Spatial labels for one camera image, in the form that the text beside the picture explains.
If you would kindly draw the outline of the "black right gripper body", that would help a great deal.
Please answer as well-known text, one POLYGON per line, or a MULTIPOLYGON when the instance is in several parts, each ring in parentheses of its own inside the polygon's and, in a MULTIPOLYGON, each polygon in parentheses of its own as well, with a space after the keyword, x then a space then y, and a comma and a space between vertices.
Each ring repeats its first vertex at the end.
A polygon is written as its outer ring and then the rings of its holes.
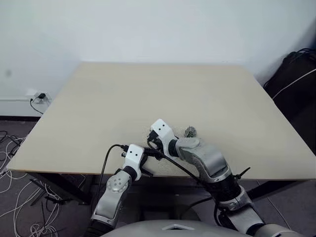
POLYGON ((162 141, 154 130, 150 131, 147 138, 147 144, 151 149, 163 149, 162 141))

